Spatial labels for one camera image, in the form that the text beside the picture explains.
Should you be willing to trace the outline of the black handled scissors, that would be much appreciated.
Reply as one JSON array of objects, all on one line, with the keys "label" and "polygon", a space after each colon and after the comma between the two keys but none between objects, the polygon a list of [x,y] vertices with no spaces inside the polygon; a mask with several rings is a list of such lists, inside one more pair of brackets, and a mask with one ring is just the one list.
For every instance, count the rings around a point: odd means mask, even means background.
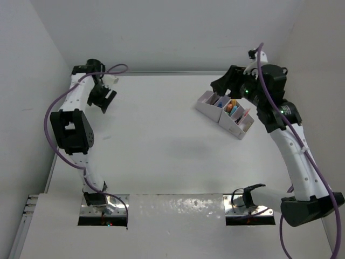
[{"label": "black handled scissors", "polygon": [[220,96],[217,93],[214,93],[210,100],[210,105],[214,106],[220,99]]}]

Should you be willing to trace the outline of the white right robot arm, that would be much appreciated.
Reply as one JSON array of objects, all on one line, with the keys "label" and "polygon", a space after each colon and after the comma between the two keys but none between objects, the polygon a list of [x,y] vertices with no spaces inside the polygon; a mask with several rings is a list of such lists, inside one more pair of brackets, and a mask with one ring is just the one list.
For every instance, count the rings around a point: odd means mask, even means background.
[{"label": "white right robot arm", "polygon": [[297,227],[326,217],[334,205],[344,204],[343,194],[328,192],[316,170],[312,156],[303,141],[302,119],[296,106],[284,98],[287,69],[272,64],[261,67],[263,79],[244,67],[232,65],[224,76],[213,81],[213,91],[224,96],[244,98],[257,108],[257,116],[277,145],[287,167],[293,192],[288,194],[258,183],[244,188],[233,204],[253,209],[266,206],[282,213],[286,222]]}]

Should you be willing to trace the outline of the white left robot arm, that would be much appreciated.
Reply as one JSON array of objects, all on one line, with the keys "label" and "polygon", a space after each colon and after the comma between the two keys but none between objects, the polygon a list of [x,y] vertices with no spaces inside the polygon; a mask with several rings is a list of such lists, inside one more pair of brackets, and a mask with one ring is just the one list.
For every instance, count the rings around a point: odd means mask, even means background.
[{"label": "white left robot arm", "polygon": [[86,204],[101,213],[110,214],[112,204],[105,195],[107,185],[89,162],[95,136],[85,115],[87,106],[97,106],[103,113],[116,96],[111,84],[103,82],[105,65],[89,59],[77,65],[71,73],[70,92],[56,112],[50,114],[50,123],[57,145],[81,169],[83,195]]}]

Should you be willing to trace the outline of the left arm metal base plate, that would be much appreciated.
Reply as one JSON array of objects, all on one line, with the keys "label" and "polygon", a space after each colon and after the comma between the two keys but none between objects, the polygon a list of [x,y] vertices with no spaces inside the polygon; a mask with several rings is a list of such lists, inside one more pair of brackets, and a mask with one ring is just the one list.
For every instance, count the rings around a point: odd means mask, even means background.
[{"label": "left arm metal base plate", "polygon": [[127,216],[126,207],[129,208],[129,195],[117,195],[119,199],[125,204],[114,197],[107,196],[104,205],[87,205],[84,197],[82,197],[79,216],[82,217],[100,217],[102,213],[107,217],[120,217]]}]

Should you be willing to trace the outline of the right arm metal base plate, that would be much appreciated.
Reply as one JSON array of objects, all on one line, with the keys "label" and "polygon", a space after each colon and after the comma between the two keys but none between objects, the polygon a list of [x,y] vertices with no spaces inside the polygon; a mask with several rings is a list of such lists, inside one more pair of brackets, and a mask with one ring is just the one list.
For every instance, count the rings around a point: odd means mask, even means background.
[{"label": "right arm metal base plate", "polygon": [[242,194],[224,194],[223,204],[227,217],[273,216],[273,210],[265,206],[246,208],[242,201]]}]

